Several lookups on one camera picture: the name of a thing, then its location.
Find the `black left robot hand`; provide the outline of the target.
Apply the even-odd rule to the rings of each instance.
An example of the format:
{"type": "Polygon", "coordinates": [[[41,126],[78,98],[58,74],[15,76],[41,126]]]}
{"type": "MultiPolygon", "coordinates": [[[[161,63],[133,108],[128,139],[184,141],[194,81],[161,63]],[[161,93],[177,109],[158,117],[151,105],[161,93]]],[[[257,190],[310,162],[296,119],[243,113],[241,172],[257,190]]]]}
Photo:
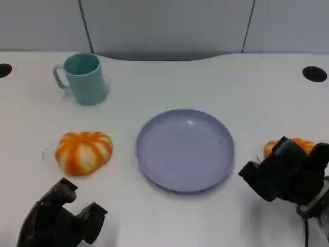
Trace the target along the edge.
{"type": "Polygon", "coordinates": [[[72,203],[78,186],[61,178],[39,199],[26,216],[17,246],[78,246],[93,244],[100,234],[107,210],[93,202],[74,215],[63,207],[72,203]]]}

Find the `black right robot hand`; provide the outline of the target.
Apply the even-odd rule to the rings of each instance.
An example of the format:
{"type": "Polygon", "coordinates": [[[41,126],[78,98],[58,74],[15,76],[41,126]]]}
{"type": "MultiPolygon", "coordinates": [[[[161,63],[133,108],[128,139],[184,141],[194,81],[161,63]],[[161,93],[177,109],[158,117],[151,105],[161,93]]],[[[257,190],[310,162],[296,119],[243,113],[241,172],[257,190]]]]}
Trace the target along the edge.
{"type": "Polygon", "coordinates": [[[318,143],[306,153],[283,136],[268,157],[260,163],[249,161],[239,176],[266,201],[279,198],[307,205],[322,190],[327,165],[327,143],[318,143]]]}

